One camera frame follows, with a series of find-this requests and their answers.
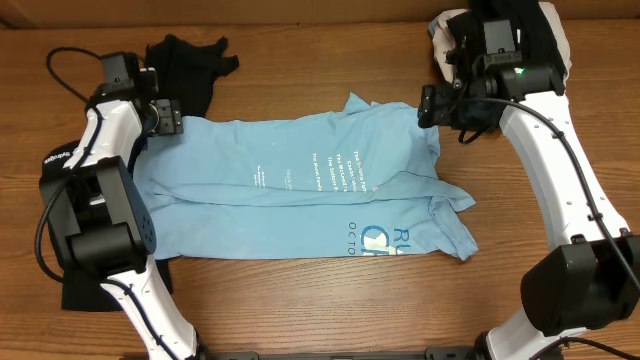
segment wooden surface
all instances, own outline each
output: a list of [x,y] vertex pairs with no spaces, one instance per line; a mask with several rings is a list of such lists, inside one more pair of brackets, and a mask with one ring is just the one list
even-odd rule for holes
[[[550,0],[562,19],[631,19],[637,0]],[[468,0],[0,0],[16,28],[428,21]]]
[[[571,112],[600,182],[640,228],[640,21],[567,21]],[[340,110],[349,92],[416,106],[436,81],[426,24],[0,31],[0,359],[112,360],[143,346],[122,313],[60,310],[33,235],[43,209],[40,161],[85,127],[83,104],[48,75],[56,46],[132,50],[174,33],[195,44],[229,38],[240,69],[216,82],[216,121],[296,118]],[[85,94],[101,80],[91,58],[64,54],[59,74]],[[504,137],[470,146],[441,129],[438,174],[473,195],[460,214],[480,251],[468,262],[424,256],[288,261],[178,259],[174,299],[216,351],[400,351],[471,344],[520,305],[522,275],[547,253],[542,218]],[[49,263],[53,255],[46,248]],[[640,317],[589,334],[640,354]],[[570,358],[606,358],[575,346]]]

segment light blue fabric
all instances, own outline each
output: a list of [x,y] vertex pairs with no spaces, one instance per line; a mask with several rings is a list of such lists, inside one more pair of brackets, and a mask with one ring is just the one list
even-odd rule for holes
[[456,211],[474,204],[437,179],[437,128],[404,103],[351,94],[342,112],[213,123],[149,139],[134,181],[156,257],[281,259],[476,250]]

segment folded shirt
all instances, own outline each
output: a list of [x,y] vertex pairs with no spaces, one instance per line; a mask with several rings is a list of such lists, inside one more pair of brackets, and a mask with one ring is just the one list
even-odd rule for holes
[[184,134],[149,139],[134,172],[159,259],[477,250],[455,214],[473,199],[438,180],[438,130],[404,103],[352,94],[342,112],[297,120],[183,120]]

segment wooden table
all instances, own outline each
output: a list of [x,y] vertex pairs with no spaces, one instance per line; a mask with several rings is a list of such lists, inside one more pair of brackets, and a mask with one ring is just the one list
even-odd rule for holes
[[[640,228],[640,21],[567,21],[571,112],[616,209]],[[48,75],[56,46],[144,53],[173,33],[194,44],[227,36],[240,69],[215,85],[215,121],[296,118],[340,110],[349,92],[417,106],[436,81],[425,23],[0,31],[0,359],[117,359],[144,348],[122,313],[60,310],[60,285],[40,272],[33,235],[43,204],[40,161],[85,127],[83,104]],[[84,94],[100,64],[54,61]],[[504,137],[470,146],[441,129],[443,180],[477,205],[460,214],[480,251],[466,263],[440,253],[286,261],[178,259],[174,299],[216,351],[261,353],[421,350],[464,345],[519,306],[522,275],[547,254],[542,217]],[[50,246],[46,254],[54,258]],[[640,317],[589,334],[640,354]],[[576,346],[570,358],[605,358]]]

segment white cloth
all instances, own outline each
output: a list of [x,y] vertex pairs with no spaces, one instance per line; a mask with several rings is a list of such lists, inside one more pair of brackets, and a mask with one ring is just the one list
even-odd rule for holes
[[[569,41],[567,41],[567,37],[564,34],[564,29],[560,24],[560,16],[558,16],[555,6],[548,2],[541,2],[540,8],[551,26],[551,31],[553,31],[556,43],[558,44],[558,51],[560,52],[565,68],[567,68],[567,73],[564,77],[564,81],[566,82],[569,78],[569,69],[571,68]],[[469,11],[469,9],[444,11],[429,24],[429,32],[433,40],[433,57],[436,62],[438,62],[444,79],[448,82],[453,81],[454,66],[447,64],[447,51],[452,50],[456,46],[456,42],[449,31],[447,20],[467,11]]]

